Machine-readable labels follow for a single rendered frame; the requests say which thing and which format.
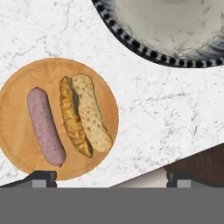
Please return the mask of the split hot dog bun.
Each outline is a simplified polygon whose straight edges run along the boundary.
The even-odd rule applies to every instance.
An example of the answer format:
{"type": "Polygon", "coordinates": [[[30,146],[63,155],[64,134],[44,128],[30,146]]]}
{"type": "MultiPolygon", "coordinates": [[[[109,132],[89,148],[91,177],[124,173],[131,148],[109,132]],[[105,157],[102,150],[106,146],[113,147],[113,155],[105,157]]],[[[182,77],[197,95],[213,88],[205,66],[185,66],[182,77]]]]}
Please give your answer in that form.
{"type": "Polygon", "coordinates": [[[84,73],[64,76],[59,92],[64,126],[75,149],[88,158],[93,150],[108,151],[113,140],[102,119],[92,79],[84,73]]]}

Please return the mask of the round orange wooden plate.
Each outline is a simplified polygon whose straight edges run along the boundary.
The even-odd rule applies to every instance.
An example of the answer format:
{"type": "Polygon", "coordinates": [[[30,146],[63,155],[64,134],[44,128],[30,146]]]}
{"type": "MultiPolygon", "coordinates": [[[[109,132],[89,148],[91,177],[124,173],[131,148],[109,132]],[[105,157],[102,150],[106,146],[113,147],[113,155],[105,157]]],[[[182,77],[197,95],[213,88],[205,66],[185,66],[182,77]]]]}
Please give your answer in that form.
{"type": "Polygon", "coordinates": [[[74,148],[67,136],[60,110],[60,80],[66,75],[74,77],[76,74],[87,74],[92,78],[104,124],[108,133],[116,137],[116,99],[99,74],[70,59],[50,58],[32,62],[16,71],[0,90],[0,148],[20,171],[56,171],[58,180],[74,179],[94,169],[107,156],[96,151],[87,158],[74,148]],[[27,95],[35,87],[48,94],[59,138],[66,150],[66,162],[61,167],[46,162],[32,127],[27,95]]]}

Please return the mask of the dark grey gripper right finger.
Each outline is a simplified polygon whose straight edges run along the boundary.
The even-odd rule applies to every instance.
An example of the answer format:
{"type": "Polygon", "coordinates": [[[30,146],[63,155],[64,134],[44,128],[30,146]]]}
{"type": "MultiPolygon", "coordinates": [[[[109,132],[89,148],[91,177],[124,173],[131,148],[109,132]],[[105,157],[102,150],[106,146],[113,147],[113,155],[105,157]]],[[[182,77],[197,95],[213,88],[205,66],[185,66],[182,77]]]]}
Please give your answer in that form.
{"type": "Polygon", "coordinates": [[[185,175],[183,172],[168,172],[166,174],[168,188],[203,188],[208,185],[198,182],[189,175],[185,175]]]}

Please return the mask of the white plate with black-checked rim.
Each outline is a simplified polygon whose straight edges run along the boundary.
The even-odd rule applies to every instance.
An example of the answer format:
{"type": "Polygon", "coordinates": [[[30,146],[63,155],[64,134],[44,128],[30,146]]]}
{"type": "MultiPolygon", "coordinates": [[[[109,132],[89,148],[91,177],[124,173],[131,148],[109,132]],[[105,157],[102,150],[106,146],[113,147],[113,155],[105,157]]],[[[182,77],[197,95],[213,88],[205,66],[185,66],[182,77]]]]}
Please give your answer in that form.
{"type": "Polygon", "coordinates": [[[224,66],[224,0],[91,0],[129,50],[166,67],[224,66]]]}

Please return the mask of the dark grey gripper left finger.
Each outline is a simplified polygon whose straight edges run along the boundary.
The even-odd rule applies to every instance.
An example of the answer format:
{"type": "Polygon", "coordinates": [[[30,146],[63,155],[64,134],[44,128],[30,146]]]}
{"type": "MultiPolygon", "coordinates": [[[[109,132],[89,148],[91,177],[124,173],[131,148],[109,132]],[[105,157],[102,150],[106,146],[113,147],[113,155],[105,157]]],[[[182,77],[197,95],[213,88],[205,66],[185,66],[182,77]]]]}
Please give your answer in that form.
{"type": "Polygon", "coordinates": [[[3,187],[56,188],[56,171],[34,171],[26,178],[3,185],[3,187]]]}

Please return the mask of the dark brown wooden cupboard front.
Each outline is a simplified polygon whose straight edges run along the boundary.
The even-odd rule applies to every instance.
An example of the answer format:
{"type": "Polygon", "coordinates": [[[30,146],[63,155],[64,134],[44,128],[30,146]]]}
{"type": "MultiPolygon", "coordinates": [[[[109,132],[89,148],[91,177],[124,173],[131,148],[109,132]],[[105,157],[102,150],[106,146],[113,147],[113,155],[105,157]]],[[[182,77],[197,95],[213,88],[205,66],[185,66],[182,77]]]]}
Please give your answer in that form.
{"type": "Polygon", "coordinates": [[[224,187],[224,143],[164,166],[168,172],[183,172],[211,187],[224,187]]]}

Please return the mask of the pink sausage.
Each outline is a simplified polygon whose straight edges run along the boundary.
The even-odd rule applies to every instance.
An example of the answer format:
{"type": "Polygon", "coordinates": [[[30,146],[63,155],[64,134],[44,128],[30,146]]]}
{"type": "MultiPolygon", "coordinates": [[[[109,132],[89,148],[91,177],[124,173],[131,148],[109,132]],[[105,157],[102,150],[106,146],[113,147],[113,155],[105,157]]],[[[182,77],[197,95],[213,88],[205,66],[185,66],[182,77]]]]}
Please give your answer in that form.
{"type": "Polygon", "coordinates": [[[39,147],[50,165],[62,166],[66,153],[56,129],[46,91],[35,87],[27,96],[27,104],[39,147]]]}

